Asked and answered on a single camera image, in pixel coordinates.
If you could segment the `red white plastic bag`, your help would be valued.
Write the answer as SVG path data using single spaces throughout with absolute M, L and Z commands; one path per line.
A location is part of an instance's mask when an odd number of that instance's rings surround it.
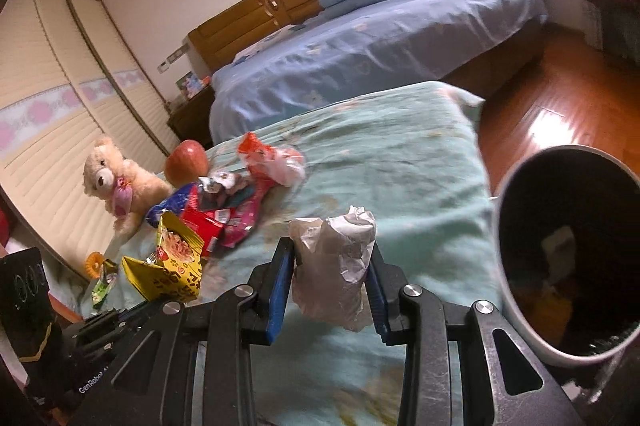
M 288 188 L 306 179 L 306 160 L 302 153 L 294 148 L 267 145 L 252 131 L 240 141 L 238 154 L 254 177 L 266 177 Z

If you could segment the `teal floral blanket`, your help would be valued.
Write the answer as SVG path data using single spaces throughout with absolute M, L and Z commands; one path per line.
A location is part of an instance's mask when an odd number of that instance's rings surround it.
M 497 302 L 492 205 L 477 145 L 483 100 L 423 82 L 329 105 L 262 128 L 272 146 L 303 153 L 300 185 L 272 189 L 257 228 L 205 261 L 201 301 L 244 283 L 269 261 L 298 217 L 370 211 L 384 259 L 443 301 Z M 263 425 L 391 425 L 397 420 L 405 350 L 373 328 L 351 332 L 288 304 L 281 334 L 252 351 Z

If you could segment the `cream teddy bear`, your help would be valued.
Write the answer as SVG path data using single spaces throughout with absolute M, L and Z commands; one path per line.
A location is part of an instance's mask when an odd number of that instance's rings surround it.
M 174 188 L 134 160 L 126 159 L 108 136 L 100 137 L 84 165 L 84 191 L 104 202 L 114 217 L 114 235 L 129 240 L 154 205 L 166 200 Z

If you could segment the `red apple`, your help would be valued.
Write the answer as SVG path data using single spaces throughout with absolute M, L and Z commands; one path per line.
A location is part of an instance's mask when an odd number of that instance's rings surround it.
M 175 188 L 181 188 L 188 183 L 194 183 L 200 177 L 205 177 L 209 171 L 209 162 L 203 146 L 195 140 L 180 142 L 172 151 L 164 166 L 164 174 Z

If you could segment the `yellow snack bag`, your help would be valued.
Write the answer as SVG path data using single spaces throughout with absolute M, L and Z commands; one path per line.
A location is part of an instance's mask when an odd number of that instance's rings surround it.
M 168 297 L 188 303 L 200 296 L 201 251 L 204 242 L 180 217 L 164 212 L 155 236 L 155 249 L 144 261 L 122 257 L 128 282 L 148 302 Z

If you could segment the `blue bed sheet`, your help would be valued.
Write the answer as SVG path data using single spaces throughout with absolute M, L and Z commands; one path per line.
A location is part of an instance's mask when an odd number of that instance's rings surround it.
M 213 142 L 362 94 L 447 75 L 544 22 L 542 0 L 385 0 L 285 28 L 213 74 Z

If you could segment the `framed photo on nightstand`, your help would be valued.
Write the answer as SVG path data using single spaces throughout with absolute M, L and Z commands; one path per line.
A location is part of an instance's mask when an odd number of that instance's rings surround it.
M 176 85 L 186 99 L 192 99 L 205 87 L 202 80 L 193 72 L 183 75 L 182 78 L 178 79 Z

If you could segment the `round grey trash bin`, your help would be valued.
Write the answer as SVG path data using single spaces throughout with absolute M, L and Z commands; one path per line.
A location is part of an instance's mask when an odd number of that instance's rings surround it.
M 506 319 L 548 365 L 602 364 L 639 336 L 639 178 L 562 145 L 511 168 L 494 236 Z

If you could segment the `blue candy wrapper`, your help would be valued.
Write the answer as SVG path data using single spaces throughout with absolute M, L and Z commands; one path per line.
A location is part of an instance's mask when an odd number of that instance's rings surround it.
M 146 213 L 145 221 L 153 228 L 156 228 L 160 223 L 160 217 L 162 217 L 163 213 L 171 212 L 177 216 L 181 216 L 186 205 L 189 204 L 192 192 L 195 189 L 198 189 L 197 183 L 188 183 L 177 189 L 168 198 L 153 205 Z

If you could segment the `pink candy wrapper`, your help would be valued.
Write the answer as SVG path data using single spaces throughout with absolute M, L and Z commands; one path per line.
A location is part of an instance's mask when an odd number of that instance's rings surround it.
M 233 249 L 253 232 L 258 222 L 262 199 L 275 185 L 274 181 L 266 177 L 255 181 L 253 192 L 231 210 L 230 219 L 224 225 L 224 236 L 219 240 L 222 247 Z

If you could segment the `red snack wrapper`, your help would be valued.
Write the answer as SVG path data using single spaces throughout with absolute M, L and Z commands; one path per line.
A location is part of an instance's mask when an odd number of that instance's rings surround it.
M 202 239 L 201 254 L 203 257 L 209 257 L 221 247 L 231 249 L 230 221 L 233 216 L 234 210 L 228 207 L 202 212 L 192 206 L 186 206 L 181 219 Z

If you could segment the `white tissue paper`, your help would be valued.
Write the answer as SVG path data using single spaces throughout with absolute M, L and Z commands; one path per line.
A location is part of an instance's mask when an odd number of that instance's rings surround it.
M 375 246 L 376 221 L 362 206 L 343 215 L 297 218 L 293 302 L 308 319 L 359 332 L 372 324 L 364 281 Z

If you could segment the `crumpled silver foil wrapper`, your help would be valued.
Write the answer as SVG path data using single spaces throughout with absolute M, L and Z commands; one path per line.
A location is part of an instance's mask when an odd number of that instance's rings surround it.
M 204 200 L 225 200 L 248 186 L 247 180 L 238 173 L 216 171 L 198 179 L 198 195 Z

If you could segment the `wooden headboard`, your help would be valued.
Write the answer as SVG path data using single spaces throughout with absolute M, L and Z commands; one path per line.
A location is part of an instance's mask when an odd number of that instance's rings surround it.
M 318 0 L 242 0 L 189 32 L 188 38 L 210 71 L 277 30 L 317 16 Z

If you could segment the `dark wooden nightstand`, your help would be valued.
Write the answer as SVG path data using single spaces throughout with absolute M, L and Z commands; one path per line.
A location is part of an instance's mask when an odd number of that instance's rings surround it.
M 208 121 L 210 108 L 215 100 L 212 87 L 205 86 L 192 99 L 186 101 L 168 119 L 168 126 L 177 137 L 183 140 L 194 140 L 205 149 L 213 147 Z

